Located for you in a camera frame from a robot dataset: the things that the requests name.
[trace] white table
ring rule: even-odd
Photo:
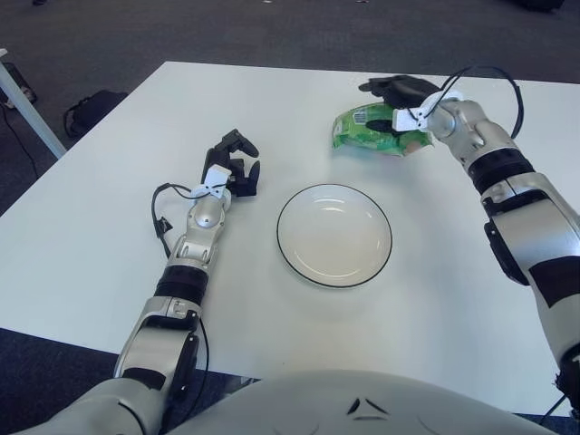
[[[357,90],[378,75],[163,64],[0,218],[0,326],[119,352],[165,266],[153,189],[195,185],[206,150],[238,128],[260,149],[262,175],[258,196],[227,214],[203,304],[210,370],[391,372],[543,413],[560,393],[534,297],[501,272],[478,193],[449,150],[438,144],[397,159],[331,149],[334,117],[378,101]],[[579,208],[580,86],[521,86],[518,143]],[[516,104],[506,82],[463,79],[458,88],[511,130]],[[288,198],[324,182],[370,195],[391,223],[387,266],[351,290],[305,282],[276,245]],[[159,198],[158,212],[176,227],[170,241],[188,206],[172,193]]]

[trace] white bracket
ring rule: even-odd
[[[395,109],[392,111],[392,127],[396,131],[429,131],[428,116],[443,91],[432,93],[425,99],[420,107],[413,109]],[[449,91],[445,94],[445,100],[463,101],[463,94],[459,91]]]
[[[204,195],[211,195],[218,199],[224,198],[224,209],[227,210],[231,203],[231,193],[226,189],[227,180],[232,174],[232,171],[219,165],[212,165],[208,169],[203,184],[200,184],[191,190],[193,198]]]

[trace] black bag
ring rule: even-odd
[[[64,131],[66,131],[69,138],[81,138],[122,102],[127,95],[129,94],[126,92],[102,90],[92,97],[83,98],[64,113]],[[69,126],[71,113],[72,123]]]

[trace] barcode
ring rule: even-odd
[[[353,113],[355,124],[366,124],[366,111],[356,111]]]

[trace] silver arm segment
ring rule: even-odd
[[[194,200],[187,231],[123,347],[114,379],[86,392],[45,424],[21,433],[159,433],[168,399],[185,392],[195,368],[200,304],[231,200],[227,189],[220,195]]]
[[[561,370],[556,385],[578,412],[580,217],[477,103],[443,101],[428,122],[481,194],[486,233],[504,272],[532,287]]]

